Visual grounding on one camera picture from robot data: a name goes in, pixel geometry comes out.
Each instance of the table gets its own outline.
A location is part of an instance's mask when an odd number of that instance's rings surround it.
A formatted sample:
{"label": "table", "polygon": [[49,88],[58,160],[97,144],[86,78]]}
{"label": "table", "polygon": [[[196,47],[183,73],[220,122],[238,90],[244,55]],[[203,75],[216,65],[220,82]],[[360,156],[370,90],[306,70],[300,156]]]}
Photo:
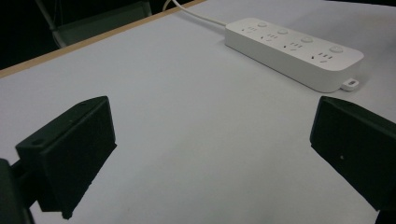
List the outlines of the table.
{"label": "table", "polygon": [[[396,122],[394,7],[207,0],[191,9],[359,49],[361,86],[326,95]],[[0,75],[0,157],[10,163],[16,144],[72,105],[99,95],[111,104],[119,146],[69,221],[34,204],[37,224],[375,223],[310,146],[322,93],[227,48],[224,28],[183,12],[132,26]]]}

